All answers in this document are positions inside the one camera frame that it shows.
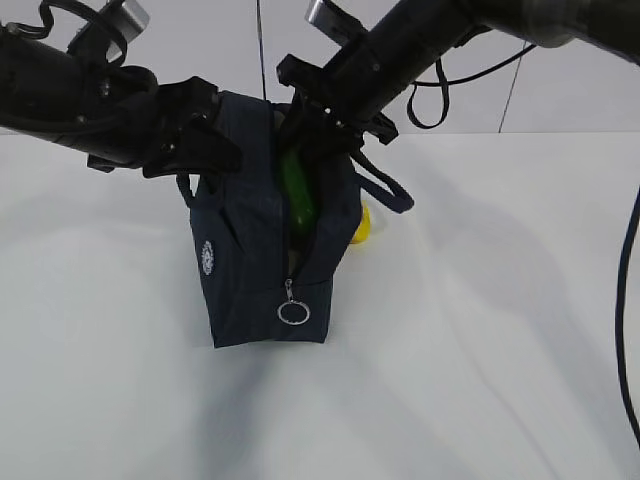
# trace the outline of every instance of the bag handle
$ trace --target bag handle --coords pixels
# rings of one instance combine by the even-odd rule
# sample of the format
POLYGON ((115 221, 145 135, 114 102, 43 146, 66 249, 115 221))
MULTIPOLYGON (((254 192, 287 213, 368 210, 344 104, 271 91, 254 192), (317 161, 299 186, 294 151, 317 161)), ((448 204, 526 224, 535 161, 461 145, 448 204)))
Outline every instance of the bag handle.
POLYGON ((177 175, 176 183, 178 184, 178 189, 180 190, 180 194, 182 194, 182 198, 184 198, 184 203, 187 204, 189 209, 193 208, 193 205, 196 202, 196 197, 191 191, 191 179, 189 178, 189 175, 177 175))
POLYGON ((386 173, 379 170, 361 151, 352 152, 351 158, 371 175, 389 187, 391 192, 385 190, 367 177, 356 173, 356 179, 360 187, 369 195, 382 203, 395 213, 405 213, 413 208, 415 201, 402 186, 386 173))

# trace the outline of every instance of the metal ring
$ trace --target metal ring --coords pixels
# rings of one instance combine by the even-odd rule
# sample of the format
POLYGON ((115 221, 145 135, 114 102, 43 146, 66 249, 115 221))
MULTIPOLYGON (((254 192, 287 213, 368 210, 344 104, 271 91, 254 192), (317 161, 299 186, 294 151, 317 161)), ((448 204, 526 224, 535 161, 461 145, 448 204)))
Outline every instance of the metal ring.
POLYGON ((300 325, 304 325, 305 323, 307 323, 309 321, 309 319, 311 318, 311 309, 309 308, 309 305, 307 305, 306 303, 296 302, 295 300, 289 300, 288 302, 284 302, 278 308, 278 318, 280 319, 280 321, 282 321, 282 323, 286 323, 287 325, 290 325, 292 327, 299 327, 300 325), (296 306, 296 307, 301 307, 302 309, 304 309, 304 311, 306 313, 306 315, 304 317, 304 320, 301 320, 299 322, 293 322, 291 320, 286 319, 284 317, 284 315, 282 314, 282 312, 284 311, 284 309, 286 307, 289 307, 289 306, 296 306))

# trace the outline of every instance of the navy blue bag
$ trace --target navy blue bag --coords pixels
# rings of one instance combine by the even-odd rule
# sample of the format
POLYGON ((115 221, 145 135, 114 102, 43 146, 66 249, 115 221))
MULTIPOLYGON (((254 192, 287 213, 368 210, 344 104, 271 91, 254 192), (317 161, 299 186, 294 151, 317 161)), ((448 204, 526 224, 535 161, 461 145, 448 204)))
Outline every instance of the navy blue bag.
MULTIPOLYGON (((333 276, 362 219, 361 188, 394 211, 411 208, 411 197, 388 177, 381 180, 393 194, 357 174, 347 155, 317 162, 310 176, 320 218, 292 269, 288 203, 277 176, 273 105, 224 92, 216 128, 242 150, 241 171, 201 177, 195 196, 189 178, 178 177, 191 209, 215 347, 264 340, 324 343, 333 276)), ((372 171, 366 158, 355 156, 372 171)))

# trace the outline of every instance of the circular logo patch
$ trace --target circular logo patch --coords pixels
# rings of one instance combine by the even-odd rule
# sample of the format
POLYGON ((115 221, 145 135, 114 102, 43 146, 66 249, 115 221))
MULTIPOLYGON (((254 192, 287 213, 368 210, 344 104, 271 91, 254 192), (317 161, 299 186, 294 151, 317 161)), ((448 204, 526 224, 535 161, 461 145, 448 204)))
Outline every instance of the circular logo patch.
POLYGON ((205 242, 202 247, 202 271, 206 276, 213 273, 215 267, 215 257, 213 255, 213 246, 211 242, 205 242))

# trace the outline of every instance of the yellow object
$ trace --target yellow object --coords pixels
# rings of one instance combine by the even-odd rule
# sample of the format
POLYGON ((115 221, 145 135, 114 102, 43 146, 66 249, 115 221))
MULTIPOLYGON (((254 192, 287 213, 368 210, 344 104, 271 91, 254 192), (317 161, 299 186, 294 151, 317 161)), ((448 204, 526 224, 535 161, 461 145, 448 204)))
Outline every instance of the yellow object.
POLYGON ((351 244, 357 245, 364 243, 369 238, 369 235, 371 235, 371 214, 369 213, 367 204, 362 202, 362 221, 360 222, 358 230, 356 230, 353 240, 351 240, 351 244))

